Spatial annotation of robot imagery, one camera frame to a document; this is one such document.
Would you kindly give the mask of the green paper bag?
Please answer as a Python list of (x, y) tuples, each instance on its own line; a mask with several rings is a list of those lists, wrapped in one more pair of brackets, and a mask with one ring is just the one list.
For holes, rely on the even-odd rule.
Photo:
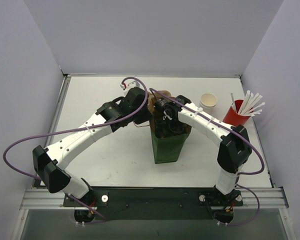
[[(179, 121), (178, 112), (181, 106), (164, 97), (152, 97), (148, 105), (152, 114), (149, 120), (152, 150), (155, 164), (165, 164), (177, 162), (182, 148), (189, 137), (192, 127)], [(156, 120), (169, 119), (176, 120), (184, 124), (185, 133), (172, 137), (156, 137)]]

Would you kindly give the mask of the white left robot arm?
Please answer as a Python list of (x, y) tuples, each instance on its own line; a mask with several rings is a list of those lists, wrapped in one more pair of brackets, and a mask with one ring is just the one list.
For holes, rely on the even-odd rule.
[(63, 191), (82, 206), (91, 203), (92, 189), (83, 179), (69, 172), (68, 165), (99, 139), (110, 135), (129, 123), (141, 124), (151, 117), (147, 92), (139, 87), (130, 88), (124, 97), (104, 103), (74, 132), (46, 148), (37, 146), (32, 151), (34, 170), (50, 193)]

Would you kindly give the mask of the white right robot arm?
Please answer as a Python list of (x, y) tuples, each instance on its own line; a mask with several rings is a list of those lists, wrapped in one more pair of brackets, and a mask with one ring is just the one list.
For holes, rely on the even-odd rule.
[(188, 125), (219, 147), (217, 162), (221, 170), (215, 188), (223, 195), (232, 192), (242, 166), (252, 153), (245, 127), (219, 121), (183, 95), (173, 101), (160, 97), (154, 102), (154, 109), (162, 115), (170, 131), (179, 132)]

